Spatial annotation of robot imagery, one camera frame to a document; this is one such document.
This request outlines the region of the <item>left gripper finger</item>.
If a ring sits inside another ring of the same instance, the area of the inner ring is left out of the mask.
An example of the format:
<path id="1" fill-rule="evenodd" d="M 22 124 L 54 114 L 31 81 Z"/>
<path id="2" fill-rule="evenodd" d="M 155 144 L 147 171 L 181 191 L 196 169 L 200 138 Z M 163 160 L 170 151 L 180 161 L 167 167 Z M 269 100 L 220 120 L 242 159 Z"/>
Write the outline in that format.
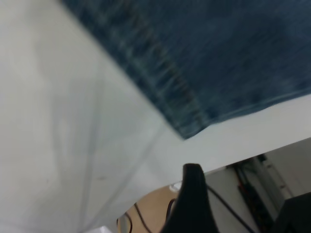
<path id="1" fill-rule="evenodd" d="M 181 189 L 162 231 L 164 233 L 219 231 L 209 204 L 205 176 L 199 164 L 183 165 Z"/>

